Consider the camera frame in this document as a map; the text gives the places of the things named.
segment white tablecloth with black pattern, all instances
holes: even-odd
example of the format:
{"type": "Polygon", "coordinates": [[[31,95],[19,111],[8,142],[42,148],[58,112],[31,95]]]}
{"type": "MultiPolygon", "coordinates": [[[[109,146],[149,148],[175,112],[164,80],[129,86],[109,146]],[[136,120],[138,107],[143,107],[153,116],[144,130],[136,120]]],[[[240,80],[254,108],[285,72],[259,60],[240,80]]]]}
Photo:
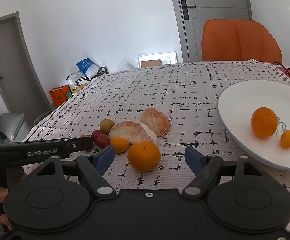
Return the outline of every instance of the white tablecloth with black pattern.
{"type": "MultiPolygon", "coordinates": [[[[116,155],[104,178],[116,190],[182,190],[194,178],[184,160],[186,145],[192,145],[204,155],[218,155],[224,160],[237,160],[244,154],[221,123],[217,98],[229,85],[253,79],[290,85],[290,80],[275,66],[253,60],[183,63],[103,75],[34,127],[28,140],[91,134],[104,118],[116,123],[139,120],[142,111],[153,106],[165,113],[171,122],[169,133],[158,141],[162,154],[159,166],[153,171],[139,173],[128,164],[127,154],[120,154],[116,155]]],[[[72,154],[71,159],[80,154],[72,154]]],[[[29,173],[37,166],[27,165],[25,171],[29,173]]],[[[290,171],[262,167],[290,191],[290,171]]]]}

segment peeled pomelo segment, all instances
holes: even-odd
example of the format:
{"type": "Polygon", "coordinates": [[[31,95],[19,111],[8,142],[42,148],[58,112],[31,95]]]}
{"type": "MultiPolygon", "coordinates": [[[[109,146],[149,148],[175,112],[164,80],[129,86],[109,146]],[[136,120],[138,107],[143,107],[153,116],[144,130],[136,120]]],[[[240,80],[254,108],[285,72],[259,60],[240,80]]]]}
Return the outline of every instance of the peeled pomelo segment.
{"type": "Polygon", "coordinates": [[[141,122],[146,124],[158,137],[166,134],[171,127],[167,116],[153,107],[148,107],[143,111],[141,122]]]}
{"type": "Polygon", "coordinates": [[[109,132],[111,139],[121,137],[131,144],[140,141],[150,141],[157,144],[156,134],[147,125],[135,121],[122,121],[115,124],[109,132]]]}

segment orange chair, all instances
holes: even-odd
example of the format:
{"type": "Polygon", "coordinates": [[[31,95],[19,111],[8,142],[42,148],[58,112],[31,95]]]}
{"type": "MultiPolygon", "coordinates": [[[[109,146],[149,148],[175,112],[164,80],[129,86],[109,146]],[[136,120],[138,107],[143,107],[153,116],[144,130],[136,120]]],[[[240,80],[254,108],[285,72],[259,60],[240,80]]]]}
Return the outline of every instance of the orange chair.
{"type": "Polygon", "coordinates": [[[249,60],[282,62],[281,50],[258,22],[208,20],[202,36],[203,61],[249,60]]]}

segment screw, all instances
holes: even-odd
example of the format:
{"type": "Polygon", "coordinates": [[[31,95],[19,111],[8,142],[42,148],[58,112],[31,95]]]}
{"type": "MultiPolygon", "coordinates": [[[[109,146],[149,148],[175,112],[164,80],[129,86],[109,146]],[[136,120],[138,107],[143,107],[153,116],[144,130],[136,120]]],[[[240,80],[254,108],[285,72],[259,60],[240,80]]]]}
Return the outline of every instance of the screw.
{"type": "Polygon", "coordinates": [[[154,194],[150,193],[150,192],[147,192],[147,193],[145,193],[145,197],[154,197],[154,194]]]}
{"type": "Polygon", "coordinates": [[[113,192],[113,189],[111,187],[99,187],[97,192],[101,195],[108,195],[113,192]]]}
{"type": "Polygon", "coordinates": [[[197,195],[201,192],[198,187],[188,187],[185,189],[185,193],[188,195],[197,195]]]}

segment blue gripper pad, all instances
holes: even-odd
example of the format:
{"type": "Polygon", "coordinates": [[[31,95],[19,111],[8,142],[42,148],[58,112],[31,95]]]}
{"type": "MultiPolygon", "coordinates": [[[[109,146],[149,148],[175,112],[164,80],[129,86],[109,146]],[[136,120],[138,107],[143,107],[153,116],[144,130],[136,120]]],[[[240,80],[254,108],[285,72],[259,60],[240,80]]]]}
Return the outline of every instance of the blue gripper pad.
{"type": "Polygon", "coordinates": [[[185,148],[185,162],[195,176],[197,176],[207,164],[206,157],[195,150],[192,146],[187,146],[185,148]]]}
{"type": "Polygon", "coordinates": [[[115,158],[115,150],[112,145],[105,147],[98,154],[93,156],[94,168],[101,174],[107,171],[107,169],[112,165],[115,158]]]}

